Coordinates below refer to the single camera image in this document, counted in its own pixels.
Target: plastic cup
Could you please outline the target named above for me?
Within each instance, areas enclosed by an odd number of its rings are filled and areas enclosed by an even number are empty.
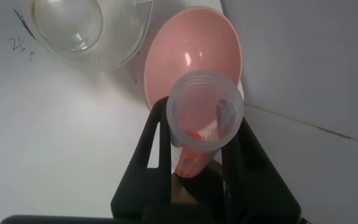
[[[219,125],[218,115],[224,117]],[[181,77],[167,103],[172,169],[176,174],[199,174],[237,133],[243,115],[241,94],[224,75],[198,70]]]

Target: orange object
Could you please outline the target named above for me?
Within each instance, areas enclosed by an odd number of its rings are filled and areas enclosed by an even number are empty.
[[[195,131],[186,130],[185,133],[195,139],[203,138]],[[181,177],[194,177],[199,174],[205,165],[215,156],[216,151],[203,152],[190,147],[183,147],[175,173]]]

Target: white surface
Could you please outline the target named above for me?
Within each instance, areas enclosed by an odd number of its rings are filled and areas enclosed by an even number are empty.
[[[358,138],[358,1],[223,0],[247,101]]]
[[[358,142],[246,106],[246,119],[311,223],[358,223]]]
[[[151,36],[174,13],[199,5],[221,11],[219,0],[155,1]],[[111,217],[149,111],[128,70],[85,74],[60,63],[12,7],[19,2],[0,1],[0,221],[13,214]],[[23,52],[9,40],[19,37]],[[150,166],[157,155],[153,148]]]

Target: bowl rim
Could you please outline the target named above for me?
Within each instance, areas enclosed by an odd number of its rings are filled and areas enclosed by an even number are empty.
[[[176,18],[180,17],[181,15],[183,14],[186,14],[187,12],[190,12],[190,11],[196,11],[196,10],[207,10],[207,11],[211,11],[215,14],[217,14],[218,16],[222,17],[226,22],[227,24],[230,26],[231,30],[233,31],[234,33],[234,36],[236,37],[236,40],[237,40],[237,44],[238,44],[238,48],[239,48],[239,53],[240,53],[240,72],[238,74],[238,79],[237,79],[237,82],[235,83],[236,86],[238,86],[240,84],[240,80],[241,80],[241,75],[242,75],[242,49],[241,49],[241,43],[240,43],[240,39],[239,39],[239,36],[233,26],[233,24],[230,22],[230,20],[221,12],[219,12],[218,10],[216,9],[213,9],[211,7],[207,7],[207,6],[194,6],[194,7],[189,7],[187,9],[184,9],[178,13],[176,13],[174,16],[172,16],[171,18],[169,18],[169,20],[167,22],[164,23],[164,25],[160,28],[160,30],[157,32],[157,35],[155,35],[153,41],[152,41],[152,44],[150,45],[149,47],[149,50],[147,52],[147,56],[146,56],[146,60],[145,60],[145,66],[144,66],[144,71],[143,71],[143,90],[144,90],[144,97],[145,97],[145,101],[146,101],[146,105],[147,107],[151,110],[152,109],[152,105],[150,104],[150,98],[147,94],[147,91],[146,91],[146,71],[148,70],[148,66],[149,66],[149,55],[150,55],[150,51],[154,48],[154,45],[156,44],[156,39],[158,36],[160,36],[162,34],[162,31],[164,29],[166,29],[169,24],[172,23],[172,21],[174,21]]]

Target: white wall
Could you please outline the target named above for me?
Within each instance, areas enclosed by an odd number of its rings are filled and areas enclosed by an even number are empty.
[[[358,139],[358,1],[222,0],[241,39],[246,102]],[[358,223],[358,142],[246,106],[312,223]]]
[[[358,1],[223,1],[247,102],[358,139]]]

